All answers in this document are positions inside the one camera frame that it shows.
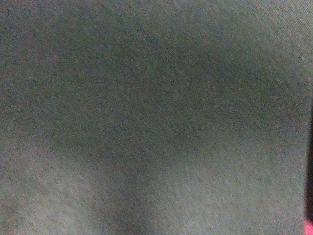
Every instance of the gray fabric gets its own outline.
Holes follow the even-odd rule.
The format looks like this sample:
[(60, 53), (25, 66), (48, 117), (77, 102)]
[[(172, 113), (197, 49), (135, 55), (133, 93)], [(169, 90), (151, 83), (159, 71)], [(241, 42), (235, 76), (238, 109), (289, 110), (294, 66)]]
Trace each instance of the gray fabric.
[(0, 234), (301, 234), (312, 6), (0, 3)]

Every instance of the pink object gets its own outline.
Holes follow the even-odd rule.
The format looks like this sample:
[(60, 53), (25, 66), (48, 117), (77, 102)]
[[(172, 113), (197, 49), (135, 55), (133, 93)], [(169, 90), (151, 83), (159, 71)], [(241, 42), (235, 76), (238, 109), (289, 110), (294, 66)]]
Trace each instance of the pink object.
[(313, 224), (308, 220), (304, 222), (304, 235), (313, 235)]

